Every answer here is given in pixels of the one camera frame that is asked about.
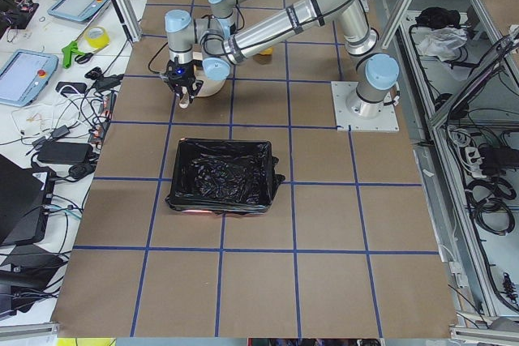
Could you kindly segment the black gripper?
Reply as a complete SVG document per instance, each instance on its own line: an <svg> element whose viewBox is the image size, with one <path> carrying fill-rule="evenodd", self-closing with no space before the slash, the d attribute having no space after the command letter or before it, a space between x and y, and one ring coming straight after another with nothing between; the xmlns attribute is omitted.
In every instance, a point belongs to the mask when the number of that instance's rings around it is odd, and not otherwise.
<svg viewBox="0 0 519 346"><path fill-rule="evenodd" d="M159 77L177 98L182 99L188 95L190 103L193 103L203 85L203 82L195 77L193 60L185 64L179 63L178 60L169 60L165 72L160 73Z"/></svg>

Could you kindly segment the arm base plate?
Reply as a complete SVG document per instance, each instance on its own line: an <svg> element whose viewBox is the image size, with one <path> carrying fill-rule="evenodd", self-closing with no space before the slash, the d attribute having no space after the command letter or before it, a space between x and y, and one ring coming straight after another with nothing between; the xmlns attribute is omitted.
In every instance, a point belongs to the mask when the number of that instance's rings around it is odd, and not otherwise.
<svg viewBox="0 0 519 346"><path fill-rule="evenodd" d="M338 131L396 133L400 130L390 92L379 103L357 95L358 82L332 81L332 100Z"/></svg>

